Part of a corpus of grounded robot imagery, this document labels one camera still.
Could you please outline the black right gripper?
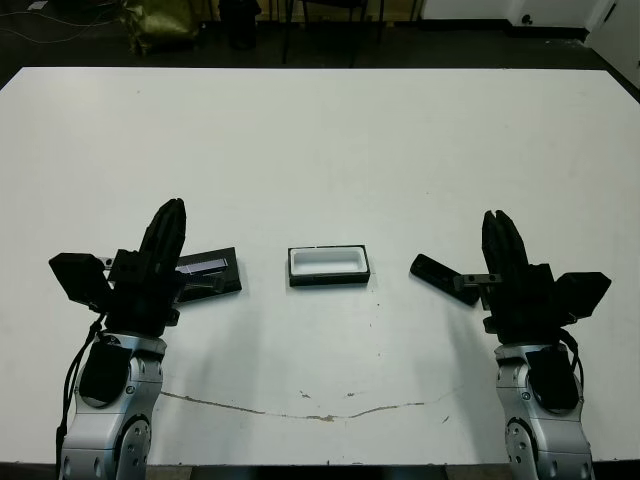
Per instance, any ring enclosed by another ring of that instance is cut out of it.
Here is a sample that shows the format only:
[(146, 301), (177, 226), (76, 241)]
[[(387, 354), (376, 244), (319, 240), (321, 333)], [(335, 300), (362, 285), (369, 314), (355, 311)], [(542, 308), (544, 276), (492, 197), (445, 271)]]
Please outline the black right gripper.
[(502, 210), (489, 210), (482, 224), (482, 252), (488, 272), (457, 277), (457, 289), (479, 292), (490, 315), (485, 331), (503, 345), (554, 345), (566, 336), (547, 264), (528, 264), (522, 237)]

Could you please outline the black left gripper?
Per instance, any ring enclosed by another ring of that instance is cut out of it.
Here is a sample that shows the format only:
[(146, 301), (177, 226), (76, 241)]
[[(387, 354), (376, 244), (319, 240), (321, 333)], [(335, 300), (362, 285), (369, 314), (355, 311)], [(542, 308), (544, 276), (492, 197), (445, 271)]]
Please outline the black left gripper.
[(160, 336), (177, 324), (175, 303), (183, 290), (176, 266), (186, 236), (186, 209), (170, 199), (148, 225), (139, 251), (120, 249), (110, 267), (113, 290), (107, 305), (106, 329)]

